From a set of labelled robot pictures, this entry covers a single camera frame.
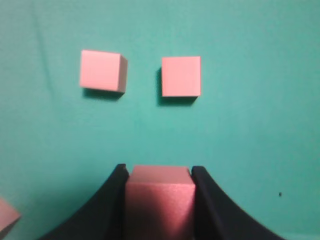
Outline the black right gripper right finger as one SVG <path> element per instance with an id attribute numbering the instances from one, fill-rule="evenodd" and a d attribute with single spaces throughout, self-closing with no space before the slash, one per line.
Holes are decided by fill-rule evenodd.
<path id="1" fill-rule="evenodd" d="M 282 240 L 239 207 L 203 166 L 193 166 L 196 240 Z"/>

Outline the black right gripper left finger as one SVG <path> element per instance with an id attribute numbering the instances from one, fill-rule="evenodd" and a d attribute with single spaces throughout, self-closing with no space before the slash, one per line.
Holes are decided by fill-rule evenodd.
<path id="1" fill-rule="evenodd" d="M 128 178 L 126 165 L 117 164 L 108 179 L 80 209 L 40 239 L 121 240 Z"/>

